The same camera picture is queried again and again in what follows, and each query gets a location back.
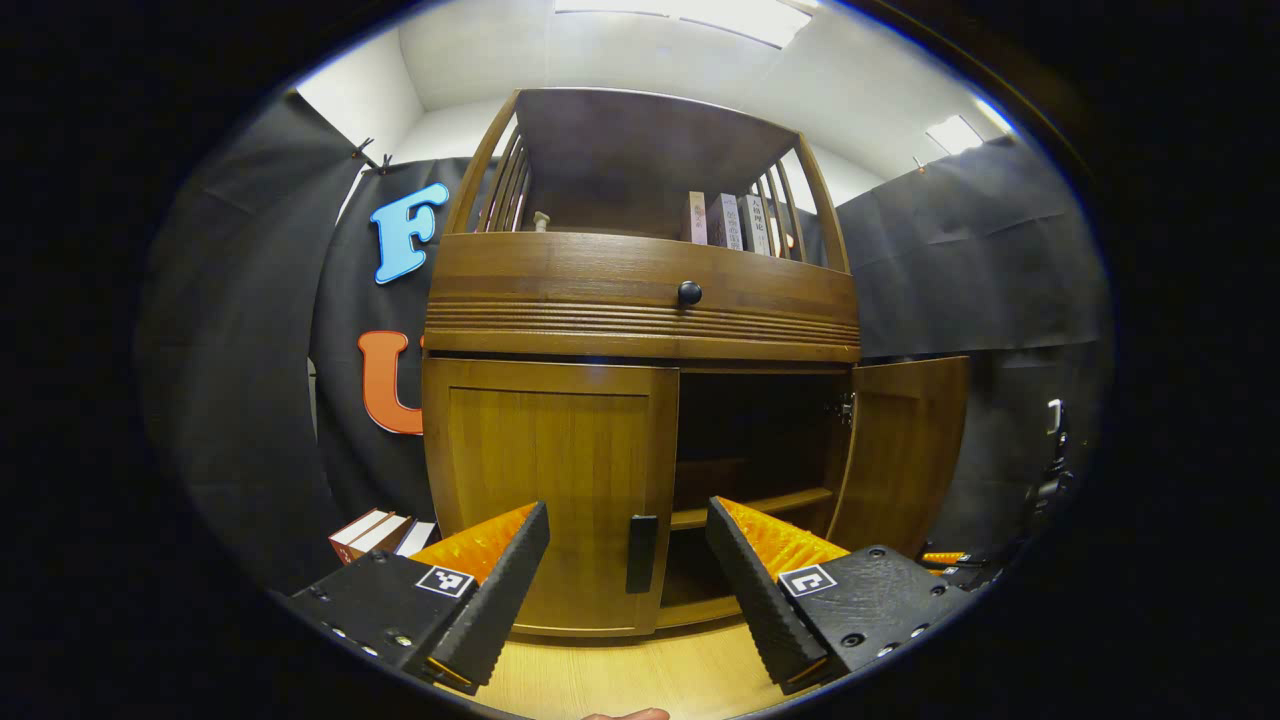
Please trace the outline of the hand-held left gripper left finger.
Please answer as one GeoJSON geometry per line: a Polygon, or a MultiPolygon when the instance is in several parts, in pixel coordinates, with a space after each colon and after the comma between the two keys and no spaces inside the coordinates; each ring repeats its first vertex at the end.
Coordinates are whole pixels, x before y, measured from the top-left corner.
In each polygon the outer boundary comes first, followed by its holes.
{"type": "Polygon", "coordinates": [[[285,597],[285,606],[390,671],[476,694],[549,542],[548,507],[536,501],[412,556],[374,550],[285,597]]]}

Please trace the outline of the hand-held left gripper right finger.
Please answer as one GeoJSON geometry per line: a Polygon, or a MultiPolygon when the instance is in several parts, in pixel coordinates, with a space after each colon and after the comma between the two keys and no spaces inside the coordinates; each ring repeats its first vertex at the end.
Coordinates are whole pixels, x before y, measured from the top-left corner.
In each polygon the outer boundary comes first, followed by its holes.
{"type": "Polygon", "coordinates": [[[970,591],[890,547],[849,551],[728,498],[709,498],[705,532],[785,694],[869,676],[973,605],[970,591]]]}

